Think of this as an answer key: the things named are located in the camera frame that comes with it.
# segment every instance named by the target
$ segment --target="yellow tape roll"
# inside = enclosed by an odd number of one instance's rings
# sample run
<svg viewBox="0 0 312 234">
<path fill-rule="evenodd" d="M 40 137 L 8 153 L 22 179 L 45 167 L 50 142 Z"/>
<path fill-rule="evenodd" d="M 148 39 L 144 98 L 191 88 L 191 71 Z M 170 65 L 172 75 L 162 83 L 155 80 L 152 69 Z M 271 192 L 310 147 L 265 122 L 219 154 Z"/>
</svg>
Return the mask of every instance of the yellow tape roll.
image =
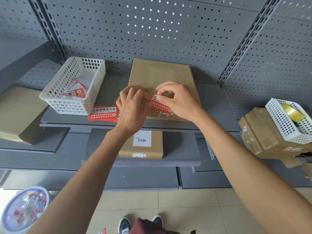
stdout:
<svg viewBox="0 0 312 234">
<path fill-rule="evenodd" d="M 301 112 L 298 112 L 296 109 L 286 103 L 283 103 L 282 107 L 287 115 L 295 122 L 299 122 L 302 119 L 306 118 L 305 115 L 303 115 Z"/>
</svg>

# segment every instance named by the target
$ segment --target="right hand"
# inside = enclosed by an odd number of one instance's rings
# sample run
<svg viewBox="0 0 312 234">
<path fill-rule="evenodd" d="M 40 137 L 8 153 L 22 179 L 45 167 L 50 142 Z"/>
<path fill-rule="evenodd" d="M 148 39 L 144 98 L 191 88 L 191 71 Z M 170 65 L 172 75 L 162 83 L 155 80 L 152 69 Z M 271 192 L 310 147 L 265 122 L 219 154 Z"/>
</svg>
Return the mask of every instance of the right hand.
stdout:
<svg viewBox="0 0 312 234">
<path fill-rule="evenodd" d="M 174 98 L 161 96 L 160 101 L 170 107 L 173 112 L 181 118 L 193 121 L 198 113 L 203 111 L 201 106 L 195 101 L 187 86 L 174 81 L 167 81 L 156 87 L 157 94 L 173 92 Z"/>
</svg>

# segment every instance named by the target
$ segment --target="navy sneaker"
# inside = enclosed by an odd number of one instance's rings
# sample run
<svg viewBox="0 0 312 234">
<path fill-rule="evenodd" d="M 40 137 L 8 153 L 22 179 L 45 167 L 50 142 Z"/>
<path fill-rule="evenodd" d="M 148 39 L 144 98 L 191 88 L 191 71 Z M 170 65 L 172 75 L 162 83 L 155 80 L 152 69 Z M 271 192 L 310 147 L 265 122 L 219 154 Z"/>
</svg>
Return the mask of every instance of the navy sneaker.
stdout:
<svg viewBox="0 0 312 234">
<path fill-rule="evenodd" d="M 119 234 L 128 234 L 131 230 L 131 223 L 128 217 L 122 217 L 119 221 L 118 233 Z"/>
<path fill-rule="evenodd" d="M 156 223 L 162 227 L 162 219 L 161 219 L 161 216 L 159 214 L 157 214 L 157 215 L 155 215 L 155 217 L 153 217 L 152 222 L 154 222 L 154 223 Z"/>
</svg>

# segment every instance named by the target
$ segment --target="white plastic basket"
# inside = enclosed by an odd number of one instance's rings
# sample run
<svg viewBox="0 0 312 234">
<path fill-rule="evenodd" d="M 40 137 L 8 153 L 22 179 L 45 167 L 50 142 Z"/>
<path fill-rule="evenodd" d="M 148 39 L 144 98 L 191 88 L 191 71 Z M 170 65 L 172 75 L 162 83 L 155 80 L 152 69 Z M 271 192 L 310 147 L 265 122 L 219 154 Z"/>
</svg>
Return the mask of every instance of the white plastic basket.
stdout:
<svg viewBox="0 0 312 234">
<path fill-rule="evenodd" d="M 90 115 L 106 74 L 105 61 L 83 57 L 70 57 L 56 73 L 39 97 L 59 114 Z M 65 87 L 75 78 L 94 76 L 84 100 L 62 99 Z"/>
<path fill-rule="evenodd" d="M 299 128 L 296 127 L 294 122 L 283 109 L 283 103 L 287 103 L 306 116 L 305 119 L 298 122 Z M 299 144 L 312 142 L 312 119 L 299 104 L 291 101 L 271 98 L 271 100 L 266 104 L 266 109 L 271 115 L 284 140 Z"/>
</svg>

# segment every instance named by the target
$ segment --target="round plastic container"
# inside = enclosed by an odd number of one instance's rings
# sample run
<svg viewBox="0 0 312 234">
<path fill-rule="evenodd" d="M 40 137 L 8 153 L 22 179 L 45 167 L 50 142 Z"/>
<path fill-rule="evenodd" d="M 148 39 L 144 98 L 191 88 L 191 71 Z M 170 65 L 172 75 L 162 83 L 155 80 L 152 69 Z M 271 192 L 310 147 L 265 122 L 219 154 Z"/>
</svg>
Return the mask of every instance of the round plastic container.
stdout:
<svg viewBox="0 0 312 234">
<path fill-rule="evenodd" d="M 24 199 L 27 199 L 28 197 L 34 197 L 32 201 L 36 201 L 38 209 L 36 209 L 35 212 L 33 211 L 33 208 L 29 208 L 28 210 L 26 210 L 27 208 L 25 210 L 22 209 L 22 206 L 26 204 Z M 51 198 L 49 192 L 41 186 L 33 186 L 22 190 L 6 205 L 1 217 L 2 228 L 6 233 L 27 232 L 48 207 L 50 201 Z"/>
</svg>

